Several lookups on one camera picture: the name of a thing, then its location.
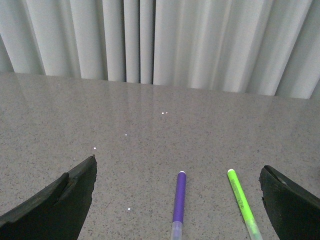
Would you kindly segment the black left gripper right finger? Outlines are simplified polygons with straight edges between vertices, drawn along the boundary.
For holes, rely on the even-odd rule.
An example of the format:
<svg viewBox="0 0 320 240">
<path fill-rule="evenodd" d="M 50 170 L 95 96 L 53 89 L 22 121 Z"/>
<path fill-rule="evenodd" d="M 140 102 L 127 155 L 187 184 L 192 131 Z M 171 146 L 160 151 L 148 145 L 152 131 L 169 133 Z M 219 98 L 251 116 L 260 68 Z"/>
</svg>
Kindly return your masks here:
<svg viewBox="0 0 320 240">
<path fill-rule="evenodd" d="M 270 165 L 260 172 L 262 202 L 281 240 L 320 238 L 320 199 Z"/>
</svg>

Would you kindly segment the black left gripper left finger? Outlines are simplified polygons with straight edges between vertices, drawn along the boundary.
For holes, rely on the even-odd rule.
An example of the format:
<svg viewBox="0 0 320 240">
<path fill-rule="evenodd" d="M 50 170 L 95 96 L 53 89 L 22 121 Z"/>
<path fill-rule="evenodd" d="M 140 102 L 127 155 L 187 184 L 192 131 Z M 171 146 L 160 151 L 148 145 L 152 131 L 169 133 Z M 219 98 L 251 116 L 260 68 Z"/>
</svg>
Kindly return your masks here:
<svg viewBox="0 0 320 240">
<path fill-rule="evenodd" d="M 90 206 L 97 161 L 88 157 L 0 217 L 2 240 L 76 240 Z"/>
</svg>

